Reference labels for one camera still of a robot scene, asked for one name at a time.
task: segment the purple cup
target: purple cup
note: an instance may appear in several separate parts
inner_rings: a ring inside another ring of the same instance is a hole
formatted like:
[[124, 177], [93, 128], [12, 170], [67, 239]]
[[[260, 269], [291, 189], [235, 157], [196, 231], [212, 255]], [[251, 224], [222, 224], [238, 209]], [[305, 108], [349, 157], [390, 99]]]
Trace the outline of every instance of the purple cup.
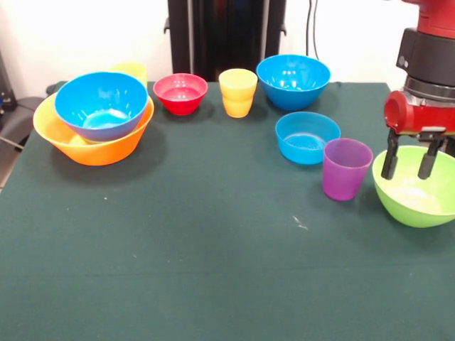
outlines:
[[354, 139], [335, 139], [324, 148], [322, 188], [337, 201], [355, 198], [373, 161], [370, 147]]

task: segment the bowl rim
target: bowl rim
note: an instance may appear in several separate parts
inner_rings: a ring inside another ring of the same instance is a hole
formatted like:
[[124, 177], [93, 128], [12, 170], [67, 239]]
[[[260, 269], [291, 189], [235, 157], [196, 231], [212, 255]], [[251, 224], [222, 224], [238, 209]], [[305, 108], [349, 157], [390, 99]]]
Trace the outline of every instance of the bowl rim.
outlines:
[[[160, 94], [158, 94], [158, 92], [156, 92], [156, 85], [159, 84], [160, 82], [163, 82], [164, 80], [167, 80], [169, 78], [172, 78], [172, 77], [175, 77], [175, 76], [190, 76], [192, 78], [196, 78], [196, 79], [199, 79], [199, 80], [202, 80], [203, 81], [203, 84], [204, 84], [204, 90], [202, 91], [202, 93], [197, 96], [196, 98], [193, 98], [193, 99], [189, 99], [188, 101], [176, 101], [174, 99], [168, 99], [166, 97], [163, 97], [161, 96]], [[158, 79], [155, 83], [154, 83], [154, 86], [153, 86], [153, 91], [154, 91], [154, 94], [159, 98], [159, 99], [164, 99], [168, 102], [173, 102], [173, 103], [185, 103], [185, 102], [189, 102], [189, 101], [196, 101], [198, 99], [201, 99], [203, 98], [206, 94], [207, 94], [207, 91], [208, 91], [208, 83], [206, 80], [204, 80], [202, 77], [200, 76], [197, 76], [197, 75], [194, 75], [193, 73], [186, 73], [186, 72], [177, 72], [177, 73], [171, 73], [170, 75], [167, 75], [167, 76], [164, 76], [164, 77], [161, 77], [160, 79]]]
[[[111, 126], [110, 128], [103, 128], [103, 129], [89, 129], [89, 128], [84, 128], [83, 126], [78, 126], [76, 124], [72, 124], [70, 122], [68, 122], [66, 119], [64, 119], [60, 113], [58, 112], [57, 110], [57, 98], [59, 96], [59, 94], [61, 94], [61, 91], [62, 89], [64, 89], [65, 87], [69, 86], [69, 84], [71, 84], [72, 82], [75, 82], [76, 80], [79, 80], [81, 78], [84, 78], [84, 77], [89, 77], [89, 76], [93, 76], [93, 75], [100, 75], [100, 74], [115, 74], [115, 75], [121, 75], [122, 77], [128, 77], [132, 80], [134, 80], [135, 82], [137, 82], [138, 84], [141, 85], [142, 89], [145, 91], [145, 98], [146, 100], [144, 101], [144, 105], [142, 106], [142, 108], [140, 110], [138, 110], [138, 112], [133, 116], [131, 117], [128, 121], [125, 121], [125, 122], [122, 122], [121, 124], [117, 124], [115, 126]], [[74, 129], [79, 129], [79, 130], [82, 130], [82, 131], [102, 131], [102, 132], [108, 132], [108, 131], [113, 131], [113, 130], [117, 130], [119, 127], [121, 126], [124, 126], [126, 124], [129, 124], [132, 120], [136, 119], [137, 117], [140, 117], [141, 114], [144, 112], [144, 110], [147, 108], [147, 104], [149, 103], [149, 92], [147, 90], [147, 88], [144, 86], [144, 84], [142, 84], [142, 82], [140, 80], [138, 80], [137, 78], [127, 74], [127, 73], [123, 73], [123, 72], [116, 72], [116, 71], [96, 71], [96, 72], [89, 72], [89, 73], [85, 73], [84, 75], [80, 75], [80, 76], [77, 76], [75, 78], [73, 78], [72, 80], [69, 80], [68, 82], [66, 82], [64, 85], [62, 85], [62, 87], [55, 93], [55, 100], [54, 100], [54, 110], [55, 110], [55, 113], [58, 115], [58, 117], [60, 117], [60, 119], [62, 121], [64, 121], [68, 126], [74, 128]]]
[[[322, 66], [324, 66], [327, 69], [327, 71], [328, 71], [328, 79], [327, 79], [327, 81], [325, 81], [319, 87], [315, 87], [313, 89], [294, 90], [294, 89], [283, 89], [282, 87], [276, 87], [275, 85], [269, 84], [264, 79], [262, 79], [261, 75], [259, 74], [259, 67], [263, 63], [265, 63], [267, 60], [271, 60], [273, 58], [283, 58], [283, 57], [299, 57], [299, 58], [303, 58], [305, 60], [314, 60], [315, 62], [321, 64]], [[257, 77], [259, 78], [259, 80], [261, 81], [262, 84], [266, 84], [266, 85], [268, 85], [270, 87], [273, 87], [274, 89], [285, 91], [285, 92], [302, 93], [302, 92], [316, 91], [316, 90], [320, 90], [320, 89], [323, 89], [324, 87], [326, 87], [327, 84], [330, 82], [330, 79], [332, 77], [332, 72], [330, 71], [330, 68], [325, 63], [321, 62], [319, 59], [312, 58], [312, 57], [309, 57], [307, 55], [299, 55], [299, 54], [296, 54], [296, 53], [286, 53], [286, 54], [283, 54], [283, 55], [271, 55], [270, 57], [267, 57], [267, 58], [264, 58], [263, 60], [261, 60], [259, 62], [259, 64], [257, 64], [257, 66], [256, 66], [256, 75], [257, 75]]]
[[[423, 147], [423, 146], [412, 146], [412, 145], [404, 145], [404, 146], [400, 146], [400, 148], [403, 148], [403, 149], [419, 149], [419, 150], [427, 150], [426, 147]], [[389, 193], [384, 190], [384, 187], [381, 186], [381, 183], [378, 182], [378, 176], [379, 173], [376, 173], [375, 172], [375, 165], [377, 164], [377, 162], [379, 162], [379, 158], [386, 154], [387, 153], [387, 149], [385, 149], [384, 151], [381, 151], [376, 157], [375, 159], [373, 160], [373, 163], [372, 163], [372, 167], [371, 167], [371, 173], [373, 174], [373, 181], [375, 183], [375, 187], [377, 186], [377, 188], [379, 188], [383, 193], [384, 195], [386, 195], [388, 198], [390, 198], [391, 200], [393, 200], [395, 203], [397, 203], [398, 205], [401, 205], [403, 207], [406, 207], [408, 210], [411, 210], [411, 211], [414, 211], [414, 212], [418, 212], [418, 213], [423, 213], [425, 215], [432, 215], [432, 216], [437, 216], [437, 217], [450, 217], [450, 216], [455, 216], [455, 210], [453, 212], [448, 212], [448, 213], [435, 213], [435, 212], [432, 212], [430, 210], [416, 210], [415, 208], [413, 207], [410, 207], [409, 205], [406, 205], [404, 204], [403, 202], [399, 202], [397, 201], [396, 199], [394, 199], [392, 196], [389, 195]], [[450, 155], [448, 154], [445, 154], [443, 151], [438, 151], [438, 156], [440, 155], [443, 155], [442, 157], [443, 158], [451, 158]]]
[[148, 96], [147, 97], [147, 105], [146, 105], [146, 108], [147, 106], [149, 105], [149, 102], [150, 102], [150, 105], [151, 105], [151, 113], [150, 113], [150, 117], [143, 123], [141, 124], [141, 126], [136, 126], [133, 131], [131, 131], [128, 135], [125, 135], [123, 137], [121, 137], [120, 139], [116, 139], [116, 140], [110, 140], [110, 141], [103, 141], [103, 142], [98, 142], [98, 143], [95, 143], [95, 144], [83, 144], [83, 145], [73, 145], [73, 144], [66, 144], [64, 142], [60, 142], [60, 141], [56, 141], [54, 139], [50, 139], [48, 138], [45, 134], [43, 134], [43, 132], [41, 131], [41, 129], [37, 129], [37, 125], [35, 124], [35, 120], [36, 120], [36, 112], [40, 109], [41, 105], [44, 105], [46, 101], [55, 101], [55, 98], [56, 98], [57, 94], [52, 94], [51, 96], [47, 97], [46, 99], [44, 99], [44, 101], [42, 101], [40, 103], [40, 105], [38, 106], [38, 108], [36, 108], [36, 111], [35, 111], [35, 114], [33, 115], [33, 128], [36, 130], [36, 132], [38, 133], [39, 136], [41, 136], [43, 139], [45, 139], [47, 142], [49, 142], [50, 144], [53, 144], [53, 145], [57, 145], [57, 146], [62, 146], [62, 147], [75, 147], [75, 148], [85, 148], [85, 149], [91, 149], [91, 148], [100, 148], [100, 147], [104, 147], [104, 146], [108, 146], [110, 144], [115, 144], [119, 141], [122, 141], [122, 140], [126, 140], [128, 138], [130, 138], [131, 136], [135, 135], [138, 131], [144, 129], [147, 127], [147, 125], [149, 124], [149, 122], [151, 121], [152, 117], [154, 116], [154, 112], [155, 112], [155, 104], [154, 104], [154, 101], [153, 99]]
[[289, 146], [292, 146], [292, 148], [297, 148], [297, 149], [301, 149], [301, 150], [305, 150], [305, 151], [323, 151], [324, 148], [325, 148], [325, 145], [324, 147], [322, 148], [318, 148], [318, 149], [314, 149], [314, 148], [307, 148], [307, 147], [300, 147], [300, 146], [295, 146], [293, 144], [290, 144], [289, 142], [287, 142], [286, 140], [284, 140], [282, 138], [282, 136], [278, 133], [278, 126], [280, 124], [283, 124], [283, 121], [289, 119], [289, 117], [292, 117], [292, 116], [310, 116], [310, 117], [318, 117], [318, 118], [322, 118], [322, 119], [325, 119], [328, 123], [330, 123], [331, 125], [335, 126], [338, 130], [338, 137], [334, 138], [334, 139], [339, 139], [341, 137], [341, 128], [340, 126], [338, 125], [338, 123], [336, 123], [335, 120], [331, 119], [330, 117], [326, 116], [326, 115], [323, 115], [323, 114], [319, 114], [318, 112], [290, 112], [288, 114], [285, 114], [284, 116], [280, 117], [277, 121], [277, 123], [275, 124], [275, 135], [277, 136], [277, 138], [283, 142], [284, 144], [287, 144]]

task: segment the plastic bowl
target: plastic bowl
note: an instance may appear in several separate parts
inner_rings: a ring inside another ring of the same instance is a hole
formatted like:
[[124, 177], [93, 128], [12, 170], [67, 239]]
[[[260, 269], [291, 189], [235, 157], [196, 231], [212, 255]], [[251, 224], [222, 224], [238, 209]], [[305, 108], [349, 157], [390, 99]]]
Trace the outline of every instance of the plastic bowl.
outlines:
[[60, 119], [54, 110], [54, 101], [55, 94], [40, 104], [33, 115], [33, 126], [38, 135], [68, 158], [86, 166], [105, 166], [129, 156], [154, 114], [154, 103], [149, 97], [144, 115], [132, 133], [118, 140], [89, 144]]
[[120, 72], [95, 72], [67, 82], [55, 98], [58, 116], [88, 141], [112, 141], [131, 133], [148, 101], [147, 89]]
[[301, 165], [321, 163], [326, 143], [341, 136], [334, 120], [316, 112], [284, 115], [278, 120], [275, 133], [283, 156]]
[[270, 101], [284, 110], [307, 108], [331, 77], [324, 63], [304, 55], [273, 55], [258, 64], [256, 73]]
[[185, 116], [194, 113], [208, 90], [208, 83], [189, 73], [174, 73], [154, 84], [155, 95], [170, 113]]
[[376, 192], [384, 208], [398, 222], [410, 227], [434, 227], [455, 219], [455, 158], [438, 152], [430, 177], [417, 176], [428, 148], [401, 146], [391, 180], [381, 176], [385, 154], [373, 161]]

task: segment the yellow cup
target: yellow cup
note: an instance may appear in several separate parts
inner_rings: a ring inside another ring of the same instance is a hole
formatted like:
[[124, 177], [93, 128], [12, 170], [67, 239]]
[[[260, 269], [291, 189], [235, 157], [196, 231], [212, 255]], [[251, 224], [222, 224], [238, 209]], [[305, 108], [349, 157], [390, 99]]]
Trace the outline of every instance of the yellow cup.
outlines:
[[147, 68], [138, 62], [123, 62], [111, 67], [111, 71], [121, 72], [137, 78], [147, 88]]
[[226, 113], [236, 119], [247, 116], [256, 92], [256, 74], [246, 69], [229, 69], [218, 80]]

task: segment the red bowl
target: red bowl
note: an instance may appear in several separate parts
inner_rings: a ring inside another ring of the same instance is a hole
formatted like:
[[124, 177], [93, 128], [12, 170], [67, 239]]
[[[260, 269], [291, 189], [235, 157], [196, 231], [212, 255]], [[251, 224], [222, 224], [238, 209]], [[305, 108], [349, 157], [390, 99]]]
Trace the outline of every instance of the red bowl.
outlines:
[[155, 95], [170, 113], [178, 116], [194, 113], [207, 90], [207, 82], [190, 73], [174, 73], [154, 84]]

